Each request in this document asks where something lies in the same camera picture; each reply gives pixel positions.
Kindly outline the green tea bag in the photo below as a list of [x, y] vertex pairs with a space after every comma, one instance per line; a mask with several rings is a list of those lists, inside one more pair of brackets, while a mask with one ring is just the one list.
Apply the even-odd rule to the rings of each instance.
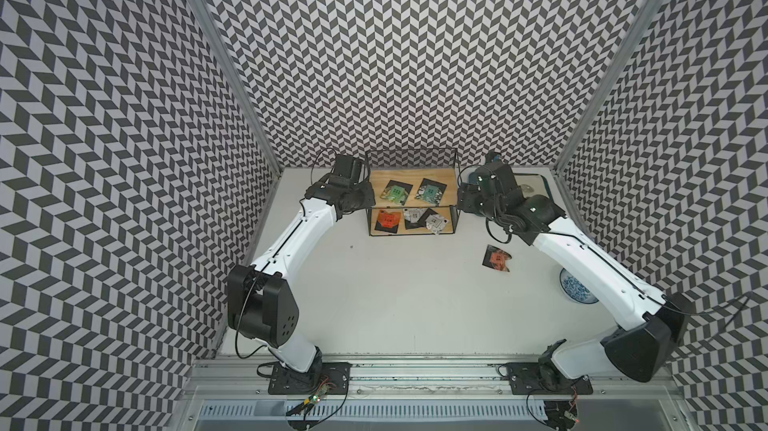
[[395, 206], [404, 206], [409, 198], [412, 187], [412, 184], [406, 182], [390, 180], [381, 192], [380, 198]]
[[429, 178], [423, 178], [419, 185], [416, 199], [433, 206], [438, 206], [442, 201], [446, 189], [447, 185], [445, 183]]

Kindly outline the red tea bag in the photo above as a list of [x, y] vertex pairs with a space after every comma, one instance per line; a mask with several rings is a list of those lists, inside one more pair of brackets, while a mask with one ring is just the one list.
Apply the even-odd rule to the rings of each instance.
[[397, 234], [401, 220], [402, 213], [400, 211], [379, 210], [375, 220], [374, 230], [377, 232]]
[[511, 258], [512, 256], [505, 250], [493, 245], [488, 245], [484, 253], [482, 265], [496, 271], [508, 272], [508, 261]]

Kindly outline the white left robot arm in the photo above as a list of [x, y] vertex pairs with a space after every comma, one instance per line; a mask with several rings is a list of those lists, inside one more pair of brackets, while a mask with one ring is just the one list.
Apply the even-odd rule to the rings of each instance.
[[298, 200], [299, 210], [266, 251], [248, 265], [235, 265], [226, 281], [228, 327], [256, 340], [284, 368], [309, 374], [321, 352], [297, 332], [298, 302], [291, 289], [298, 271], [323, 235], [344, 216], [375, 204], [367, 159], [347, 154]]

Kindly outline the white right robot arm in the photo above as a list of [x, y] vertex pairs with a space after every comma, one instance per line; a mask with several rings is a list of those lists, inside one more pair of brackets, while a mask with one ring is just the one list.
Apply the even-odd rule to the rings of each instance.
[[461, 183], [458, 207], [499, 226], [555, 260], [597, 298], [614, 325], [583, 341], [559, 340], [538, 358], [539, 379], [547, 390], [584, 376], [619, 372], [646, 383], [680, 346], [693, 312], [680, 293], [666, 294], [610, 256], [545, 195], [525, 196], [511, 166], [489, 152]]

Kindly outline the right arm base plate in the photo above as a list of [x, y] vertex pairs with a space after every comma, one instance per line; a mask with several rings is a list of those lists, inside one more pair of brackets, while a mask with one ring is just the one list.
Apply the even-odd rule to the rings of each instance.
[[588, 377], [566, 378], [550, 365], [538, 362], [509, 362], [503, 365], [513, 395], [592, 395], [594, 389]]

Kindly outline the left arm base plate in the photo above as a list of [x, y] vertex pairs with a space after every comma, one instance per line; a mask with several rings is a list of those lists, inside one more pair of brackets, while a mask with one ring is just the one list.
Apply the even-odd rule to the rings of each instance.
[[308, 372], [299, 373], [278, 364], [271, 373], [268, 394], [308, 396], [321, 386], [327, 386], [329, 395], [344, 395], [349, 388], [351, 367], [349, 362], [329, 362], [313, 365]]

